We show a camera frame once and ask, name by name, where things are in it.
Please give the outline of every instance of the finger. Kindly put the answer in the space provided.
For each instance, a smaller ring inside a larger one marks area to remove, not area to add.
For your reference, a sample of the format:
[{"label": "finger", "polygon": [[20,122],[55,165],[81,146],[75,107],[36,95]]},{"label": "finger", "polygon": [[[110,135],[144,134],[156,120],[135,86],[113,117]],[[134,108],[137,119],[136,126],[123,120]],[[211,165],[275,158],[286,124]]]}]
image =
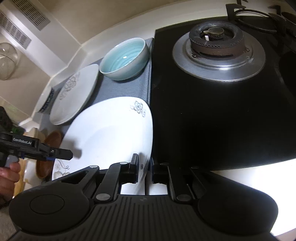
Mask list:
[{"label": "finger", "polygon": [[16,173],[20,172],[20,164],[18,162],[10,163],[9,167],[11,170],[13,170]]},{"label": "finger", "polygon": [[0,168],[0,176],[8,179],[8,180],[11,180],[13,182],[18,182],[19,179],[20,179],[20,175],[12,170],[10,170],[9,168]]},{"label": "finger", "polygon": [[13,197],[13,190],[9,190],[4,187],[0,187],[0,195],[2,195],[6,201],[9,201]]},{"label": "finger", "polygon": [[0,187],[6,188],[9,190],[14,190],[15,184],[4,177],[0,177]]}]

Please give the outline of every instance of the ribbed black surface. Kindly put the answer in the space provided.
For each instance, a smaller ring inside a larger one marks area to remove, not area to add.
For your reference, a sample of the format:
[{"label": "ribbed black surface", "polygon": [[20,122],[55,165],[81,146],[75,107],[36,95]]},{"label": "ribbed black surface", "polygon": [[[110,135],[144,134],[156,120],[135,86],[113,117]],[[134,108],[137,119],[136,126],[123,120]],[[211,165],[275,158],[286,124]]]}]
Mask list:
[{"label": "ribbed black surface", "polygon": [[174,203],[169,196],[120,195],[115,202],[96,205],[90,216],[72,230],[49,236],[36,236],[19,231],[10,239],[10,241],[15,240],[256,241],[276,239],[267,233],[251,237],[220,233],[204,224],[190,205]]}]

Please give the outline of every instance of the wooden bowl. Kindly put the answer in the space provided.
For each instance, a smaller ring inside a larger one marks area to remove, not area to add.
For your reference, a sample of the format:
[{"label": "wooden bowl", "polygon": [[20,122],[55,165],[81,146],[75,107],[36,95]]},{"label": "wooden bowl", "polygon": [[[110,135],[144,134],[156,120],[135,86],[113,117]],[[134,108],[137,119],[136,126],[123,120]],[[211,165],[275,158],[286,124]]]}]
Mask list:
[{"label": "wooden bowl", "polygon": [[[63,136],[60,131],[53,131],[45,139],[44,143],[50,147],[59,148],[62,142]],[[36,162],[36,174],[39,178],[46,178],[51,174],[54,166],[54,161],[39,161]]]}]

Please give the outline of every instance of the vent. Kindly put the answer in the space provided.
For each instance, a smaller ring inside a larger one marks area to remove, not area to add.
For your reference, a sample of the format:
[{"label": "vent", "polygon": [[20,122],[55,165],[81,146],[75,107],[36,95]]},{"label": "vent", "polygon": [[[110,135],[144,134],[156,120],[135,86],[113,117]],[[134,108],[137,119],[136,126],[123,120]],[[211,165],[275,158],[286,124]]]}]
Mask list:
[{"label": "vent", "polygon": [[28,0],[11,0],[12,3],[19,9],[19,11],[38,29],[42,30],[50,23],[49,19],[45,17],[31,2]]},{"label": "vent", "polygon": [[0,26],[8,32],[24,49],[26,49],[31,42],[31,39],[24,34],[4,13],[0,11]]}]

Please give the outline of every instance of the light blue bowl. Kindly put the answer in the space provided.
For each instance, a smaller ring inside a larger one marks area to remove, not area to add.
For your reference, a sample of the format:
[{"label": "light blue bowl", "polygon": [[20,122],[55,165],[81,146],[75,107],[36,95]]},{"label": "light blue bowl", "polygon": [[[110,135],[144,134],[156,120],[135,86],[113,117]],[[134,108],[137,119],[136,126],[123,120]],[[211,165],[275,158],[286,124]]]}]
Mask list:
[{"label": "light blue bowl", "polygon": [[100,72],[112,80],[126,80],[145,67],[149,50],[144,39],[128,39],[111,49],[100,63]]}]

